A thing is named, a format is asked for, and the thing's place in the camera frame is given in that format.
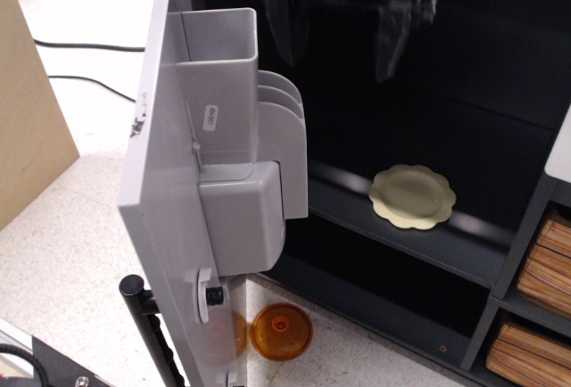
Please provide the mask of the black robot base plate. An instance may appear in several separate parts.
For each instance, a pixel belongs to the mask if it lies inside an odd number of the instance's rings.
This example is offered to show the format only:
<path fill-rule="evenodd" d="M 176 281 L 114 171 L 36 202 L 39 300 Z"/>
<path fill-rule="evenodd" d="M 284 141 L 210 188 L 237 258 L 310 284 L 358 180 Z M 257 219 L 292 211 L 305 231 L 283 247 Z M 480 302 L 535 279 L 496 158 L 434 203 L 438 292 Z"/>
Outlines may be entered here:
<path fill-rule="evenodd" d="M 102 377 L 1 318 L 2 386 L 110 386 Z"/>

